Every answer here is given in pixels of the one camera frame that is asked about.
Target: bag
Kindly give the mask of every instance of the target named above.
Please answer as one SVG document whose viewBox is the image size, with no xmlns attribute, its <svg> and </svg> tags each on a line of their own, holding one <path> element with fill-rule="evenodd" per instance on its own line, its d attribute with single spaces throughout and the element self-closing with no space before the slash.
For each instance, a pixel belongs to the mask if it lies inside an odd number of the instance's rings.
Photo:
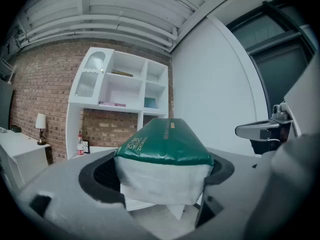
<svg viewBox="0 0 320 240">
<path fill-rule="evenodd" d="M 183 119 L 153 119 L 115 152 L 124 194 L 160 205 L 193 205 L 214 166 Z"/>
</svg>

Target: white cabinet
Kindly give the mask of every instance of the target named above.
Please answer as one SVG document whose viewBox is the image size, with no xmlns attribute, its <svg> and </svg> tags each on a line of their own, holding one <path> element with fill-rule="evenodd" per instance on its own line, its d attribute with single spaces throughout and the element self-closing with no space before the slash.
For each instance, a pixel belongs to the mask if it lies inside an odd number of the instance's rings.
<svg viewBox="0 0 320 240">
<path fill-rule="evenodd" d="M 113 70 L 132 76 L 115 74 Z M 144 115 L 168 117 L 168 93 L 166 65 L 113 49 L 91 47 L 80 64 L 69 95 L 65 129 L 68 159 L 77 153 L 81 109 L 137 113 L 139 130 Z"/>
</svg>

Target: white desk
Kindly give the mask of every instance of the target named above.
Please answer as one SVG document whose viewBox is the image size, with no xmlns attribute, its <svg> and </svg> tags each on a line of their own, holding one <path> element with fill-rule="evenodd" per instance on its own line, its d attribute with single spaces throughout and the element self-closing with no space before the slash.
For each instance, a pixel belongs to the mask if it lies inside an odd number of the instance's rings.
<svg viewBox="0 0 320 240">
<path fill-rule="evenodd" d="M 8 130 L 0 133 L 0 146 L 1 164 L 14 191 L 48 167 L 45 148 L 49 144 L 38 145 L 33 138 Z"/>
</svg>

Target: white wall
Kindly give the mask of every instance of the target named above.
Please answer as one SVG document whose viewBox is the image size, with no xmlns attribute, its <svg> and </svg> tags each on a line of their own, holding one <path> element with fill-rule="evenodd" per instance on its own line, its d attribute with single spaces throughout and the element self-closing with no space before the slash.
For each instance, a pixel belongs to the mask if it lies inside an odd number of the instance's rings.
<svg viewBox="0 0 320 240">
<path fill-rule="evenodd" d="M 240 16 L 261 6 L 263 1 L 270 2 L 272 0 L 226 0 L 211 13 L 223 24 L 227 25 Z"/>
<path fill-rule="evenodd" d="M 172 53 L 174 117 L 210 148 L 253 156 L 235 127 L 268 118 L 254 65 L 233 34 L 209 15 Z"/>
</svg>

